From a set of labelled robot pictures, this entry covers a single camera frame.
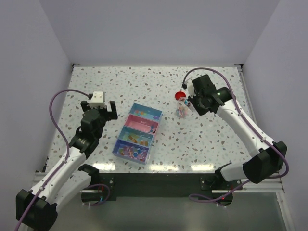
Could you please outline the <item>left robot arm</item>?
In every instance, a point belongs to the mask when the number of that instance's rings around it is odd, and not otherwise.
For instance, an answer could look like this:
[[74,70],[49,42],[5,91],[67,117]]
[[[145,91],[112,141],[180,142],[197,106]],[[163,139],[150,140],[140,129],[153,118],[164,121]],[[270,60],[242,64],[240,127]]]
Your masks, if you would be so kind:
[[106,122],[118,118],[116,103],[108,111],[104,101],[82,101],[81,125],[71,141],[65,141],[67,151],[48,174],[30,190],[16,196],[16,219],[37,231],[48,231],[60,210],[81,190],[101,186],[99,170],[85,161],[94,152],[102,137]]

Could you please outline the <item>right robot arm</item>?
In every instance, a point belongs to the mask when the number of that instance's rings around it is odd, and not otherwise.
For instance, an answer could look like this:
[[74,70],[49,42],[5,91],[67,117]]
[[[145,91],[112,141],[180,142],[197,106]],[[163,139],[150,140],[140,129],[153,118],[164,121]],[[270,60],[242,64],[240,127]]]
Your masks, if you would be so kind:
[[217,89],[208,75],[187,83],[188,100],[199,115],[214,113],[223,119],[246,147],[251,158],[235,164],[226,164],[216,170],[215,185],[226,189],[233,180],[248,179],[258,184],[282,169],[287,146],[275,142],[239,106],[227,87]]

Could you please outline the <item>purple candy bin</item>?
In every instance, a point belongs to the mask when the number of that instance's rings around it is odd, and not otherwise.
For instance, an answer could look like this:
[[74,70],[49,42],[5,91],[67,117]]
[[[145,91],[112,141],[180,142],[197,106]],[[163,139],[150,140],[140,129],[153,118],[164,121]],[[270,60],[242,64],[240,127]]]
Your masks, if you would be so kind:
[[116,157],[145,165],[149,157],[149,150],[148,147],[117,139],[112,153]]

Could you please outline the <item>pink candy bin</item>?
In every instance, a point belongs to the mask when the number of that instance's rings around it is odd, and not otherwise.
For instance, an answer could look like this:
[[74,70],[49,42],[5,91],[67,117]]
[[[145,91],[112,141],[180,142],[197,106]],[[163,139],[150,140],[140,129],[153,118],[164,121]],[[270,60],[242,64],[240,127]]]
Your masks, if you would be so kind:
[[143,117],[140,117],[140,116],[129,114],[125,122],[125,126],[135,129],[135,130],[139,130],[145,133],[155,135],[158,129],[159,123],[143,118]]

